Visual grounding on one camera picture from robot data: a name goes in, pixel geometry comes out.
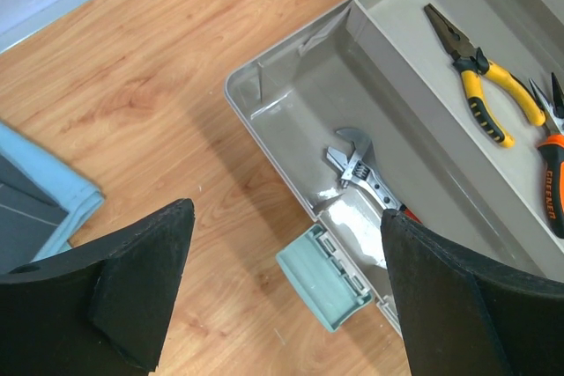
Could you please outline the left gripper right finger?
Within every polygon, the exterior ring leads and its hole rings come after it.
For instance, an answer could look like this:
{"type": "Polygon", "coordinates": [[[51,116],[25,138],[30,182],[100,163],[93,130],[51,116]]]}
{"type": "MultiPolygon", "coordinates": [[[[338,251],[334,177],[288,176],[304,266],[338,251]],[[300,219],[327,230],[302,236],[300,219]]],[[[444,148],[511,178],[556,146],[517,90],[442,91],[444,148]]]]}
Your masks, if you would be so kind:
{"type": "Polygon", "coordinates": [[[382,243],[414,375],[561,375],[563,284],[382,215],[382,243]]]}

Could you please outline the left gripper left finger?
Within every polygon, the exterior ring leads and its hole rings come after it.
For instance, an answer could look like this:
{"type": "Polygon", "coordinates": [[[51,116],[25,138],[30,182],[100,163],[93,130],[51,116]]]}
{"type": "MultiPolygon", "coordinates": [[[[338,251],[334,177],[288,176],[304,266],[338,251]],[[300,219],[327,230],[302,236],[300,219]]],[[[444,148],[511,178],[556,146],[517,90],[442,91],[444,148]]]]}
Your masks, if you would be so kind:
{"type": "Polygon", "coordinates": [[[195,225],[176,200],[1,277],[4,375],[146,375],[159,365],[195,225]]]}

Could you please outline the red handled adjustable wrench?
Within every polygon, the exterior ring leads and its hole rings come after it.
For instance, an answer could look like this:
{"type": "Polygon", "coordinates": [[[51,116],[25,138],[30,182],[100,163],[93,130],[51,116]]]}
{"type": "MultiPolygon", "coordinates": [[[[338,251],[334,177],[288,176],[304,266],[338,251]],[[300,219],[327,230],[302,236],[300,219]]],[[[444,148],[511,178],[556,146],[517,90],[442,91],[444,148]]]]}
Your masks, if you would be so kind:
{"type": "Polygon", "coordinates": [[[415,214],[397,199],[380,175],[370,136],[356,128],[341,128],[335,133],[352,144],[350,156],[331,146],[326,149],[327,160],[338,169],[340,186],[347,188],[349,185],[354,185],[361,188],[384,210],[400,210],[407,217],[420,223],[415,214]]]}

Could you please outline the orange handled pliers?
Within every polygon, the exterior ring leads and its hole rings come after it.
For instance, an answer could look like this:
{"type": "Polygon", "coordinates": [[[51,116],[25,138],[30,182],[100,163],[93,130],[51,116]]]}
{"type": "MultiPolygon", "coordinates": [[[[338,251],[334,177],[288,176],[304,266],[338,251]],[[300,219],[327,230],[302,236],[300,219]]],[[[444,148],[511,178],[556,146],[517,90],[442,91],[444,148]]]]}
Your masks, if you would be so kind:
{"type": "Polygon", "coordinates": [[[563,238],[563,89],[554,72],[551,73],[552,98],[529,79],[531,90],[545,114],[548,137],[537,147],[545,162],[543,196],[545,213],[554,235],[563,238]]]}

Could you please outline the grey plastic tool box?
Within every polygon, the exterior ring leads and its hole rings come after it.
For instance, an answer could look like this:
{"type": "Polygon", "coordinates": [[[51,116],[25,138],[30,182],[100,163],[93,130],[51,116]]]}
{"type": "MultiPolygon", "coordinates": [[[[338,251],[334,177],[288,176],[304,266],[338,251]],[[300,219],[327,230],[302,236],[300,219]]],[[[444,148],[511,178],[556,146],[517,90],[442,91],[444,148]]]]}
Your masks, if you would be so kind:
{"type": "Polygon", "coordinates": [[[464,89],[425,12],[434,5],[522,81],[548,88],[563,71],[563,0],[346,0],[235,70],[225,95],[313,225],[277,256],[329,331],[375,303],[397,309],[380,234],[383,208],[342,188],[326,158],[363,130],[387,186],[427,227],[508,266],[559,281],[563,242],[550,229],[528,123],[497,85],[488,106],[515,139],[497,146],[471,117],[464,89]]]}

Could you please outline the yellow handled pliers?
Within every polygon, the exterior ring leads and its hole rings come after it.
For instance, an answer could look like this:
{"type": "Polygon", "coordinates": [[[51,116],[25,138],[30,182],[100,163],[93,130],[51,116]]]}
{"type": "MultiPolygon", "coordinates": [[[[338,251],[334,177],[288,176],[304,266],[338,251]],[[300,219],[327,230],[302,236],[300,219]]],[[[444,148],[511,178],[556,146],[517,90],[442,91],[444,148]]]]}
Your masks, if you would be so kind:
{"type": "Polygon", "coordinates": [[[486,101],[481,78],[497,84],[507,92],[522,109],[528,122],[536,127],[545,124],[546,118],[532,93],[511,72],[488,59],[482,48],[474,46],[467,35],[455,26],[432,4],[424,6],[444,50],[452,59],[458,72],[471,116],[481,130],[496,144],[510,148],[515,139],[498,122],[486,101]]]}

